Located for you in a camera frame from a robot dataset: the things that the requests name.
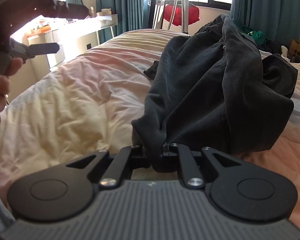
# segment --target bottle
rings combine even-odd
[[[90,15],[91,15],[91,17],[95,17],[96,16],[96,13],[94,12],[93,6],[90,7]]]

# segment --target pink bedsheet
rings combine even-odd
[[[167,42],[181,33],[139,30],[95,47],[50,73],[2,112],[0,197],[22,176],[97,149],[131,145],[151,82],[144,76]],[[300,64],[295,109],[269,151],[241,157],[289,178],[298,189],[291,220],[300,227]],[[143,170],[135,176],[146,177]]]

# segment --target black metal mount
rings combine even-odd
[[[25,63],[36,55],[58,52],[57,43],[34,44],[28,47],[10,38],[13,33],[40,15],[85,19],[89,10],[84,5],[57,0],[0,0],[0,75],[5,75],[12,57],[20,57]]]
[[[28,175],[9,189],[18,219],[2,237],[300,239],[288,221],[298,195],[285,177],[209,147],[165,144],[162,160],[178,179],[130,179],[151,165],[138,145]]]

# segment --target screw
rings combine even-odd
[[[191,178],[189,179],[188,184],[192,187],[199,187],[203,184],[203,180],[200,178]]]
[[[112,187],[117,184],[117,180],[112,178],[105,178],[102,179],[99,184],[104,187]]]

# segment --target dark gray jacket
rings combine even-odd
[[[133,140],[158,171],[164,142],[230,154],[270,149],[293,111],[297,74],[278,54],[261,60],[253,39],[220,15],[205,32],[168,42]]]

